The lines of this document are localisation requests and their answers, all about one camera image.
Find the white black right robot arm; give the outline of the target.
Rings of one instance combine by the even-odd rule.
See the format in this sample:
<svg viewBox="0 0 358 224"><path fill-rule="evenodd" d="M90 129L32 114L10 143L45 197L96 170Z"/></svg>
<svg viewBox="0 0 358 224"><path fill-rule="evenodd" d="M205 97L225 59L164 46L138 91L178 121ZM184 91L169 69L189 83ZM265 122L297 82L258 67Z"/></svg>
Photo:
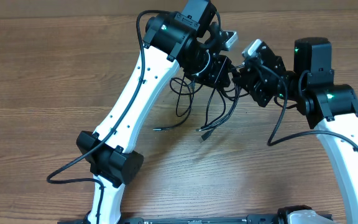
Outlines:
<svg viewBox="0 0 358 224"><path fill-rule="evenodd" d="M243 51L244 62L234 80L261 107L282 99L294 101L323 146L339 186L346 220L358 223L358 97L348 84L334 83L332 45L325 37L295 41L293 70L262 40Z"/></svg>

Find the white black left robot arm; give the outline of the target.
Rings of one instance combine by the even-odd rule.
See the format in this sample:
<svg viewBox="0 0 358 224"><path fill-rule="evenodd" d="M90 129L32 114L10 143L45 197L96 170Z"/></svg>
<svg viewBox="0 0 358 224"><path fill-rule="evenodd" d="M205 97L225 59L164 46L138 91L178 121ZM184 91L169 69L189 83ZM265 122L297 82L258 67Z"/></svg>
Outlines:
<svg viewBox="0 0 358 224"><path fill-rule="evenodd" d="M135 152L139 131L165 85L179 71L192 82L214 89L228 87L229 59L222 55L237 38L213 18L210 1L188 1L181 12L153 10L140 37L136 67L108 116L92 132L82 131L76 144L90 163L94 200L85 223L117 223L125 186L139 171L143 156Z"/></svg>

